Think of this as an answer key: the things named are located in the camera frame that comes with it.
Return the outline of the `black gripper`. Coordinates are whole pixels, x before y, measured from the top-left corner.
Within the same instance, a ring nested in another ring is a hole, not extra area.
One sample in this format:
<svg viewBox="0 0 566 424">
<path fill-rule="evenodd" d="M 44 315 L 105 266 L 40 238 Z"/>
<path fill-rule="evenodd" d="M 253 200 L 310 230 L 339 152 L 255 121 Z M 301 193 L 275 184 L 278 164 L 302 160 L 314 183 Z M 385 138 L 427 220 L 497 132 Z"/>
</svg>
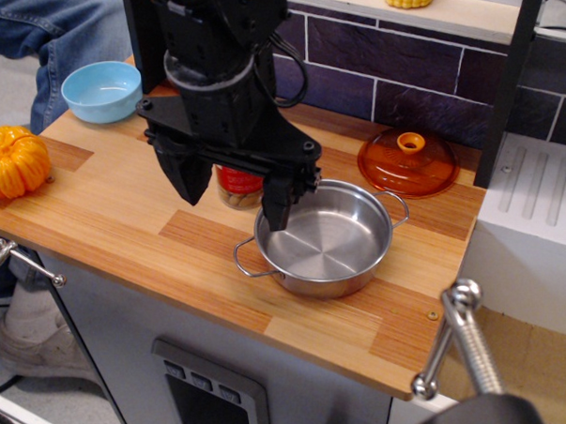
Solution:
<svg viewBox="0 0 566 424">
<path fill-rule="evenodd" d="M 281 115 L 272 54 L 251 56 L 222 82 L 190 81 L 173 70 L 167 77 L 177 95 L 143 98 L 136 108 L 180 197 L 191 205 L 202 199 L 212 164 L 255 174 L 265 178 L 262 212 L 269 230 L 284 230 L 291 208 L 319 184 L 322 148 Z"/>
</svg>

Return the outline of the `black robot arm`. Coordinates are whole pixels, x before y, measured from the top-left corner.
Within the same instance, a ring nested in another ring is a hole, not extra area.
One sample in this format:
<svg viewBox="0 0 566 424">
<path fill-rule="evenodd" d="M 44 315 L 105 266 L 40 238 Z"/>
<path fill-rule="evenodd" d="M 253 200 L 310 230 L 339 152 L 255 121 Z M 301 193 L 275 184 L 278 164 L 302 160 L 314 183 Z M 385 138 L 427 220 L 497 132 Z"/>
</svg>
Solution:
<svg viewBox="0 0 566 424">
<path fill-rule="evenodd" d="M 177 193 L 198 203 L 221 165 L 263 180 L 269 227 L 320 179 L 318 142 L 282 116 L 273 54 L 288 0 L 123 0 L 145 97 L 137 112 Z"/>
</svg>

